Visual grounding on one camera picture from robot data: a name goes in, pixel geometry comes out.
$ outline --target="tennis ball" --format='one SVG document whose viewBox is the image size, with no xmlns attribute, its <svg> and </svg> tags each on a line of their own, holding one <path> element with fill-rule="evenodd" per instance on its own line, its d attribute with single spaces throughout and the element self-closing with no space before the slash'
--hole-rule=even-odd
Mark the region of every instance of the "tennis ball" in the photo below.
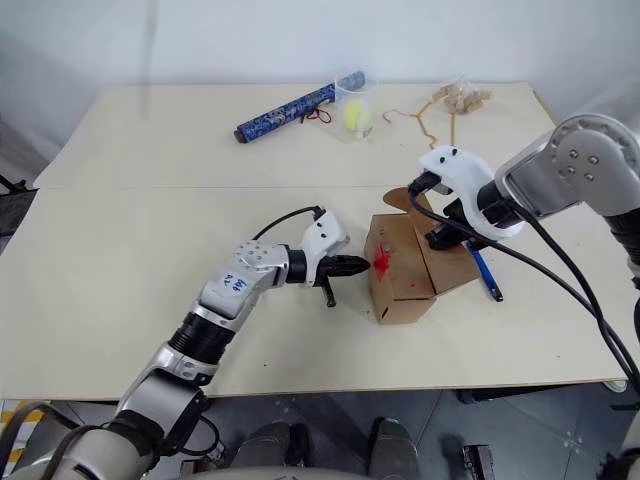
<svg viewBox="0 0 640 480">
<path fill-rule="evenodd" d="M 361 98 L 354 98 L 344 106 L 342 120 L 349 130 L 367 130 L 371 127 L 371 111 Z"/>
</svg>

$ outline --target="red marking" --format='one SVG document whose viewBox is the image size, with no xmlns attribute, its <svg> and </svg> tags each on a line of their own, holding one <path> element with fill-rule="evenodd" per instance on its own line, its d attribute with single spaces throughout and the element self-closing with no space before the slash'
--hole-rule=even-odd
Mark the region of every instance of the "red marking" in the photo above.
<svg viewBox="0 0 640 480">
<path fill-rule="evenodd" d="M 376 269 L 376 276 L 378 277 L 378 281 L 382 281 L 384 274 L 389 270 L 391 257 L 385 253 L 382 248 L 382 244 L 378 245 L 376 248 L 376 258 L 373 261 L 373 267 Z"/>
</svg>

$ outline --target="blue pen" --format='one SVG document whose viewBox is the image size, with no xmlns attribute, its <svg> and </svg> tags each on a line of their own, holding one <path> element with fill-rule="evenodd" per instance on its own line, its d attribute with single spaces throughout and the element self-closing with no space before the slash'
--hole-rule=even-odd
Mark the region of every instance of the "blue pen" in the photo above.
<svg viewBox="0 0 640 480">
<path fill-rule="evenodd" d="M 469 242 L 465 242 L 465 245 L 467 246 L 467 249 L 469 249 L 469 251 L 471 252 L 471 255 L 473 255 L 473 258 L 476 261 L 476 265 L 478 265 L 478 269 L 482 274 L 482 279 L 484 280 L 484 284 L 487 286 L 487 289 L 489 290 L 489 293 L 491 294 L 493 299 L 496 302 L 501 302 L 502 300 L 504 300 L 504 298 L 502 297 L 502 292 L 498 288 L 498 284 L 493 278 L 493 275 L 491 275 L 491 272 L 489 271 L 489 267 L 484 261 L 484 258 L 482 258 L 482 256 L 480 255 L 480 252 L 478 252 L 473 247 L 471 247 L 471 244 Z"/>
</svg>

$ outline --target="black wire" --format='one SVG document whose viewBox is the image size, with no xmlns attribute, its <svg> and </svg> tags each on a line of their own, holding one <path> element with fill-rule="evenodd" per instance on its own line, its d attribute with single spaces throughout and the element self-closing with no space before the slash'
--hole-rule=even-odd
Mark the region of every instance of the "black wire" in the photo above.
<svg viewBox="0 0 640 480">
<path fill-rule="evenodd" d="M 47 463 L 47 468 L 45 468 L 40 480 L 51 480 L 56 473 L 56 470 L 60 466 L 62 459 L 64 458 L 65 453 L 69 447 L 76 441 L 78 437 L 87 433 L 89 430 L 99 430 L 101 427 L 97 425 L 82 425 L 81 427 L 74 428 L 69 433 L 67 433 L 62 441 L 56 447 L 56 450 L 53 452 L 53 456 L 49 463 Z"/>
<path fill-rule="evenodd" d="M 77 428 L 79 426 L 76 422 L 65 416 L 60 410 L 48 403 L 33 402 L 25 405 L 13 414 L 11 420 L 9 420 L 6 427 L 4 427 L 2 436 L 0 436 L 0 478 L 2 478 L 4 471 L 7 468 L 7 463 L 9 463 L 9 456 L 11 455 L 11 450 L 16 438 L 18 438 L 20 427 L 26 420 L 27 416 L 35 410 L 51 414 L 55 420 L 67 428 Z"/>
<path fill-rule="evenodd" d="M 595 293 L 593 293 L 593 289 L 589 282 L 585 278 L 582 271 L 578 268 L 578 266 L 574 263 L 573 260 L 567 255 L 562 247 L 553 239 L 549 232 L 545 230 L 545 228 L 538 222 L 538 219 L 532 215 L 528 210 L 523 208 L 521 205 L 516 203 L 514 200 L 509 199 L 507 201 L 509 207 L 511 207 L 520 217 L 522 217 L 527 223 L 529 223 L 533 229 L 540 235 L 540 237 L 549 245 L 549 247 L 554 251 L 558 257 L 564 262 L 564 264 L 571 270 L 571 273 L 576 277 L 578 283 L 584 290 L 587 295 L 587 298 L 591 302 L 591 305 L 594 309 L 594 316 L 598 322 L 598 328 L 600 329 L 600 334 L 604 339 L 605 343 L 611 350 L 611 353 L 616 358 L 620 366 L 623 366 L 623 363 L 629 366 L 631 370 L 631 375 L 627 375 L 629 381 L 633 385 L 634 389 L 640 395 L 640 372 L 638 372 L 638 367 L 636 366 L 633 358 L 629 354 L 629 351 L 625 347 L 624 343 L 620 339 L 620 337 L 616 334 L 613 328 L 607 323 L 604 318 L 604 314 L 602 313 L 602 308 L 600 307 L 600 303 L 596 298 Z"/>
<path fill-rule="evenodd" d="M 262 230 L 260 230 L 258 233 L 256 233 L 252 238 L 252 240 L 258 240 L 262 235 L 267 233 L 269 230 L 271 230 L 273 227 L 275 227 L 279 223 L 284 222 L 285 220 L 291 217 L 295 217 L 296 215 L 300 215 L 301 213 L 305 213 L 305 212 L 313 212 L 315 216 L 319 216 L 324 212 L 324 210 L 321 207 L 316 205 L 314 207 L 305 207 L 299 210 L 294 210 L 293 212 L 289 212 L 286 215 L 283 215 L 282 217 L 278 218 L 277 220 L 274 220 L 269 225 L 267 225 Z"/>
<path fill-rule="evenodd" d="M 495 240 L 492 240 L 492 239 L 490 239 L 488 237 L 485 237 L 484 235 L 479 234 L 478 232 L 472 230 L 471 228 L 468 228 L 467 226 L 465 226 L 465 225 L 463 225 L 463 224 L 461 224 L 459 222 L 456 222 L 455 220 L 451 220 L 450 218 L 443 217 L 441 215 L 438 215 L 435 212 L 432 212 L 431 210 L 428 210 L 428 209 L 424 208 L 418 202 L 416 194 L 410 192 L 409 193 L 409 201 L 411 202 L 411 205 L 413 205 L 413 207 L 417 211 L 422 213 L 423 215 L 425 215 L 425 216 L 427 216 L 429 218 L 432 218 L 434 220 L 437 220 L 437 221 L 439 221 L 441 223 L 444 223 L 446 225 L 449 225 L 452 228 L 455 228 L 456 230 L 459 230 L 462 233 L 466 234 L 471 239 L 478 240 L 478 241 L 480 241 L 480 242 L 482 242 L 482 243 L 484 243 L 484 244 L 486 244 L 486 245 L 488 245 L 490 247 L 495 248 L 496 250 L 499 250 L 499 251 L 501 251 L 503 253 L 506 253 L 507 255 L 510 255 L 510 256 L 512 256 L 512 257 L 514 257 L 514 258 L 526 263 L 527 265 L 535 268 L 536 270 L 538 270 L 539 272 L 541 272 L 542 274 L 546 275 L 548 278 L 550 278 L 551 280 L 556 282 L 558 285 L 560 285 L 573 298 L 578 300 L 578 302 L 580 302 L 580 304 L 585 309 L 587 309 L 587 311 L 589 311 L 589 313 L 591 313 L 594 317 L 596 317 L 596 320 L 598 321 L 598 327 L 599 328 L 601 326 L 604 327 L 604 329 L 600 328 L 600 333 L 601 333 L 605 343 L 607 344 L 607 346 L 611 350 L 611 353 L 613 354 L 614 358 L 616 359 L 616 361 L 620 365 L 620 368 L 622 369 L 624 374 L 627 376 L 629 381 L 632 383 L 634 389 L 640 393 L 640 381 L 638 380 L 638 377 L 634 373 L 634 370 L 635 370 L 635 372 L 637 372 L 637 368 L 635 367 L 635 364 L 634 364 L 633 359 L 631 358 L 631 356 L 628 355 L 628 351 L 624 347 L 624 344 L 622 343 L 622 341 L 620 340 L 620 338 L 618 337 L 616 332 L 613 330 L 613 328 L 606 321 L 604 321 L 604 318 L 602 317 L 602 315 L 601 315 L 601 318 L 598 319 L 598 317 L 596 316 L 597 315 L 597 310 L 595 309 L 595 306 L 591 305 L 591 303 L 589 301 L 587 301 L 571 285 L 569 285 L 566 281 L 564 281 L 558 275 L 553 273 L 547 267 L 545 267 L 544 265 L 542 265 L 542 264 L 536 262 L 535 260 L 527 257 L 526 255 L 523 255 L 522 253 L 520 253 L 520 252 L 518 252 L 516 250 L 513 250 L 513 249 L 511 249 L 509 247 L 506 247 L 506 246 L 502 245 L 501 243 L 496 242 Z M 620 348 L 620 350 L 622 351 L 622 357 L 628 357 L 630 362 L 625 361 L 624 358 L 621 358 L 619 352 L 616 349 L 612 348 L 611 342 L 610 342 L 611 338 L 613 338 L 613 343 L 618 348 Z"/>
<path fill-rule="evenodd" d="M 182 447 L 182 449 L 180 449 L 180 453 L 184 453 L 185 455 L 191 455 L 192 457 L 204 457 L 205 455 L 213 452 L 218 446 L 218 443 L 220 442 L 220 432 L 218 431 L 218 427 L 216 427 L 215 424 L 204 415 L 200 415 L 199 420 L 202 423 L 206 424 L 211 429 L 211 431 L 213 431 L 215 440 L 213 441 L 210 447 L 204 450 L 190 450 L 188 448 Z"/>
</svg>

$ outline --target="plastic cup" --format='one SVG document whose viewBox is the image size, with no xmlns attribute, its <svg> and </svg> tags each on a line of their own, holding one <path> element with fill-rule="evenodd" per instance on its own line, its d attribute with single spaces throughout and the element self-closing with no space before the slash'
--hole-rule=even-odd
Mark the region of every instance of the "plastic cup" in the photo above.
<svg viewBox="0 0 640 480">
<path fill-rule="evenodd" d="M 377 87 L 375 75 L 361 68 L 344 70 L 336 75 L 337 120 L 355 138 L 364 138 L 373 129 L 377 116 Z"/>
</svg>

